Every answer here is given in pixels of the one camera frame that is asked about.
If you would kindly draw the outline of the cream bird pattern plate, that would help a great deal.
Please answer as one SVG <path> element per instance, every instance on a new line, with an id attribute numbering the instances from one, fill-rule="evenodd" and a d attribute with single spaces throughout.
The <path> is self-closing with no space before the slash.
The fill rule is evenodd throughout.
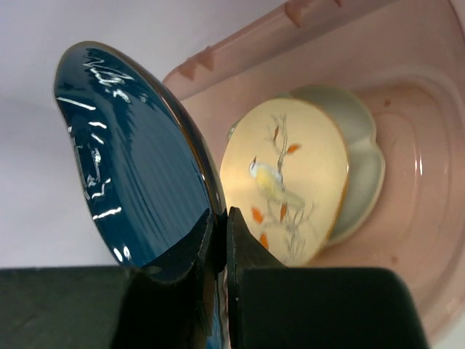
<path id="1" fill-rule="evenodd" d="M 340 129 L 321 108 L 278 97 L 250 110 L 225 148 L 226 202 L 252 236 L 287 266 L 303 266 L 335 226 L 349 178 Z"/>

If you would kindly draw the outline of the white divided round plate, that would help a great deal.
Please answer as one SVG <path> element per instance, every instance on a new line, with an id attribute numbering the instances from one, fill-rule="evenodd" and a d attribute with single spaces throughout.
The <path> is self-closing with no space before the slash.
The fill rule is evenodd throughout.
<path id="1" fill-rule="evenodd" d="M 346 143 L 349 159 L 347 189 L 325 245 L 333 244 L 364 222 L 381 191 L 385 162 L 376 144 L 373 117 L 354 95 L 334 87 L 314 86 L 279 97 L 303 100 L 321 108 L 340 129 Z"/>

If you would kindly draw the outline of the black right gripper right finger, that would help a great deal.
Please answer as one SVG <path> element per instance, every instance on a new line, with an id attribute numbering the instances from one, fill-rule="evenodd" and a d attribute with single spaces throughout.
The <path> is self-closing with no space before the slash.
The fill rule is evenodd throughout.
<path id="1" fill-rule="evenodd" d="M 386 268 L 289 268 L 227 220 L 233 348 L 427 348 L 406 284 Z"/>

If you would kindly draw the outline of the dark blue leaf plate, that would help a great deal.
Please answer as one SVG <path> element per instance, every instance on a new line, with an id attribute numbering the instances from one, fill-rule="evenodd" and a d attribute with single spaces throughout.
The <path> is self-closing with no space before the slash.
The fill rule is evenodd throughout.
<path id="1" fill-rule="evenodd" d="M 156 319 L 189 317 L 187 334 L 169 346 L 225 348 L 227 207 L 189 113 L 139 63 L 96 41 L 65 51 L 54 97 L 108 250 L 160 284 Z"/>

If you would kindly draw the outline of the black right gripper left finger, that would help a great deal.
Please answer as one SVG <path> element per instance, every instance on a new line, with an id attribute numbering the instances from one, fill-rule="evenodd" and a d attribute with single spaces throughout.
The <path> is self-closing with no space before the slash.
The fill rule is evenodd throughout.
<path id="1" fill-rule="evenodd" d="M 3 348 L 204 348 L 212 333 L 210 211 L 142 268 L 1 271 Z"/>

